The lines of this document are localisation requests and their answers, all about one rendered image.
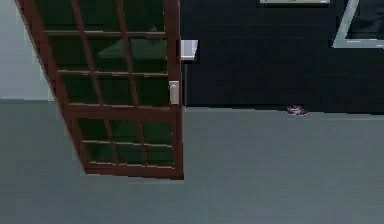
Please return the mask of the brown glazed room door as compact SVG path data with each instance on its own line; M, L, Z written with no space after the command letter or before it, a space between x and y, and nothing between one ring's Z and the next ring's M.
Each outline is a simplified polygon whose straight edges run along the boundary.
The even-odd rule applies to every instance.
M84 172L183 179L180 1L14 2Z

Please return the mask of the small red white object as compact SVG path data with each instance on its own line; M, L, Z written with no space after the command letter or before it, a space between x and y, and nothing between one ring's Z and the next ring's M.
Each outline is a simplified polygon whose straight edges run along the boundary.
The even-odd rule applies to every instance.
M308 111L299 105L292 105L287 107L287 113L289 115L305 116L308 114Z

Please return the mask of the grey framed window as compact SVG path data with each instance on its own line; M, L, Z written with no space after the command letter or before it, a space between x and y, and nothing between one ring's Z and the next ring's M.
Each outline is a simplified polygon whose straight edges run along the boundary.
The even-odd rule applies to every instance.
M384 0L347 0L332 47L384 49Z

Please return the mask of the white wall box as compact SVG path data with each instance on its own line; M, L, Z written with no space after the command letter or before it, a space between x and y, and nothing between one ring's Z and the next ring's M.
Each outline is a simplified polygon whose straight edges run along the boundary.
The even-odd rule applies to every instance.
M183 61L193 61L195 59L198 43L198 40L181 41L180 53Z

